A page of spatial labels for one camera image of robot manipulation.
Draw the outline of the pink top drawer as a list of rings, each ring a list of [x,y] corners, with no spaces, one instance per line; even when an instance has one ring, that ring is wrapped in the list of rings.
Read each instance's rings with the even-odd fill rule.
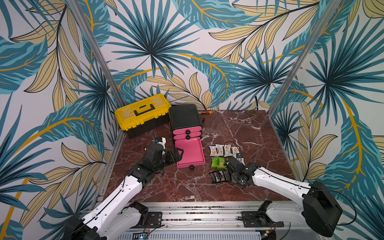
[[[190,135],[191,133],[201,132],[201,131],[202,131],[201,126],[188,127],[188,128],[173,130],[173,135]]]

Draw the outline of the green cookie packet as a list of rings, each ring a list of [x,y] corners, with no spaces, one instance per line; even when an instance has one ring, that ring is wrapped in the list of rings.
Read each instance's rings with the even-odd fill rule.
[[[217,166],[217,168],[218,169],[226,169],[225,163],[226,163],[225,158],[218,158],[218,166]]]
[[[217,168],[218,166],[219,166],[219,157],[213,157],[211,168]]]

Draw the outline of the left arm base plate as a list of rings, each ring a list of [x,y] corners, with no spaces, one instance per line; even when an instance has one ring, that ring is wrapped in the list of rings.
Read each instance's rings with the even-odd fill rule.
[[[154,229],[162,225],[162,212],[149,212],[145,217],[143,228]]]

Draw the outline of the black drawer cabinet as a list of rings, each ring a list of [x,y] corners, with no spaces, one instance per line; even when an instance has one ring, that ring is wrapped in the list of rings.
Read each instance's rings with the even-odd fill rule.
[[[175,129],[203,127],[197,106],[194,104],[172,106],[169,108],[169,117],[172,132]]]

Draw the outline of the black cookie packet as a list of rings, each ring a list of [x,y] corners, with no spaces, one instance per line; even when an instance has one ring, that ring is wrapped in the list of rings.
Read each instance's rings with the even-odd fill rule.
[[[217,177],[218,177],[218,182],[224,182],[226,180],[225,178],[225,173],[223,171],[218,171],[217,172]]]
[[[231,174],[228,171],[223,171],[223,180],[225,182],[231,181]]]
[[[210,178],[212,179],[213,184],[217,184],[219,182],[216,172],[211,172],[209,173],[209,175],[210,175]]]

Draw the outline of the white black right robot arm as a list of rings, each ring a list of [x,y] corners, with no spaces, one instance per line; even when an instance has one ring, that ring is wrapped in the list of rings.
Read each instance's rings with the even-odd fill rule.
[[[239,186],[262,187],[295,203],[283,207],[269,200],[264,201],[255,213],[242,216],[247,226],[274,227],[277,223],[289,222],[307,225],[324,237],[333,236],[343,210],[324,184],[292,180],[254,163],[244,165],[234,157],[226,158],[225,167]]]

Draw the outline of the white cookie packet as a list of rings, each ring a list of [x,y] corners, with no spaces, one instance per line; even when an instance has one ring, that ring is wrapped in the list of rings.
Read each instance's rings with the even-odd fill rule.
[[[210,148],[210,156],[215,157],[218,155],[216,146],[209,146]]]
[[[216,144],[216,149],[217,149],[217,156],[223,157],[224,156],[224,145]]]
[[[232,154],[235,158],[237,158],[237,155],[240,153],[238,147],[232,147]]]
[[[224,145],[224,157],[233,156],[231,145]]]

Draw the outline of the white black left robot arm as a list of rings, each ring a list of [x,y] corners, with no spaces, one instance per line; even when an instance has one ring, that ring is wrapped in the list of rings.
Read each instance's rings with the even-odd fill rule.
[[[94,210],[81,219],[70,218],[63,240],[114,240],[138,224],[144,224],[148,208],[130,203],[157,172],[182,160],[184,150],[166,151],[161,145],[146,148],[141,160],[130,168],[122,183]]]

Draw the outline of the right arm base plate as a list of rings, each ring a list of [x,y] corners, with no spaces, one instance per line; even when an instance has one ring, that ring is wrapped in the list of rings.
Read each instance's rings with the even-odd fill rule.
[[[281,228],[284,227],[283,222],[274,222],[263,211],[245,211],[241,212],[241,216],[237,217],[238,221],[243,222],[245,228]]]

